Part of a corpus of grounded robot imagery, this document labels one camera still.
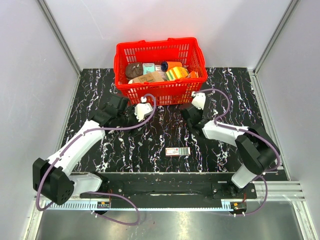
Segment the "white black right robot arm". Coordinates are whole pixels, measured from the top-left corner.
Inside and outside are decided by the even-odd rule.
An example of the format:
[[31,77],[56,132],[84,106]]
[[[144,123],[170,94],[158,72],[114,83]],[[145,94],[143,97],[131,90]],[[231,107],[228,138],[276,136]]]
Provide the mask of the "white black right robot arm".
[[274,161],[280,162],[280,150],[258,124],[251,127],[234,126],[203,118],[203,110],[191,103],[180,107],[187,129],[195,136],[227,143],[237,148],[242,159],[241,167],[231,177],[228,194],[239,198],[246,186],[266,172]]

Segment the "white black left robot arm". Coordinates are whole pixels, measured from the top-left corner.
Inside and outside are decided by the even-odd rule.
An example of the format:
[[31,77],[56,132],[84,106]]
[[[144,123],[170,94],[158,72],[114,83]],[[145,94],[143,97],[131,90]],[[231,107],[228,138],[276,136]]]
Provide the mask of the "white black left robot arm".
[[142,105],[128,104],[129,99],[113,95],[109,103],[92,111],[80,130],[56,153],[47,159],[38,158],[32,165],[33,189],[37,197],[45,196],[62,205],[70,197],[92,192],[96,197],[107,195],[108,185],[97,173],[71,175],[76,164],[106,133],[114,128],[137,125],[145,114]]

